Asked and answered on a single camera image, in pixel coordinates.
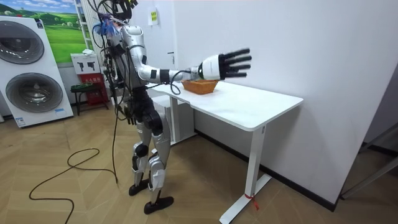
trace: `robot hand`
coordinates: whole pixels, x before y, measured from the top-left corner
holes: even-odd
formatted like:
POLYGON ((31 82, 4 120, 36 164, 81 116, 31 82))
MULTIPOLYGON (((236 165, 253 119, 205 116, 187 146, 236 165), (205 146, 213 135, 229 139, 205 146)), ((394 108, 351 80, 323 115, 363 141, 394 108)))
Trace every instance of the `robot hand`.
POLYGON ((249 69, 250 64, 235 65, 239 62, 251 60, 250 49, 242 49, 228 54, 213 55, 206 58, 198 68, 200 78, 205 80, 224 80, 225 78, 246 77, 246 72, 240 69, 249 69))

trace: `dryer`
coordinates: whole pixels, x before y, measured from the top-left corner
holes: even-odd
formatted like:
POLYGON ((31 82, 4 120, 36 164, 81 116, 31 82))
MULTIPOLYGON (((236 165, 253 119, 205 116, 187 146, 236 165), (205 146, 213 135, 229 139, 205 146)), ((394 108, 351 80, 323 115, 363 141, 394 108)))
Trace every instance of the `dryer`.
POLYGON ((0 16, 0 91, 20 128, 73 116, 41 20, 0 16))

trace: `floor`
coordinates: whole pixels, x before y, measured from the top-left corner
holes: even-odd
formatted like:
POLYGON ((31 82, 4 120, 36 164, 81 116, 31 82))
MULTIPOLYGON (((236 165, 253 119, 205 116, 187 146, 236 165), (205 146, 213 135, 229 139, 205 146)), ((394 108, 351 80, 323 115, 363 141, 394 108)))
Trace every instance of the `floor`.
MULTIPOLYGON (((84 167, 111 168, 114 115, 103 109, 31 128, 18 129, 13 120, 0 124, 0 224, 64 223, 69 202, 31 201, 30 190, 39 182, 67 169, 73 152, 97 147, 101 153, 84 167)), ((247 164, 207 140, 196 136, 172 148, 163 196, 174 204, 145 215, 148 191, 127 194, 132 184, 131 148, 138 142, 134 126, 119 122, 116 169, 119 184, 109 172, 70 170, 39 187, 35 197, 67 197, 75 202, 72 223, 218 223, 219 217, 244 191, 247 164)), ((78 162, 92 152, 77 155, 78 162)), ((368 151, 355 160, 349 187, 391 160, 368 151)), ((233 223, 397 223, 398 170, 382 176, 348 200, 335 213, 272 179, 233 223)))

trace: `green field poster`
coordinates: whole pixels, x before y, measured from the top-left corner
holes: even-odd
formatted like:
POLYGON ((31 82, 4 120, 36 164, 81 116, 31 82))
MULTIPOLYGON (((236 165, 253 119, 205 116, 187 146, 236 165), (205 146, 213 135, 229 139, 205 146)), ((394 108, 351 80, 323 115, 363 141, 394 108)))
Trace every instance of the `green field poster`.
POLYGON ((0 0, 0 15, 41 19, 57 63, 86 49, 74 0, 0 0))

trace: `brown basket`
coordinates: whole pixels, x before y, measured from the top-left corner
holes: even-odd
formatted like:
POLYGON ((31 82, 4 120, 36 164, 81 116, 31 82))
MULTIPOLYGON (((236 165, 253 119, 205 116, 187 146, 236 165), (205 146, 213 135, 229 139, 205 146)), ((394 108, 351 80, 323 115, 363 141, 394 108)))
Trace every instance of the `brown basket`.
POLYGON ((212 93, 216 88, 218 80, 183 80, 181 83, 184 86, 184 89, 199 95, 203 95, 207 93, 212 93))

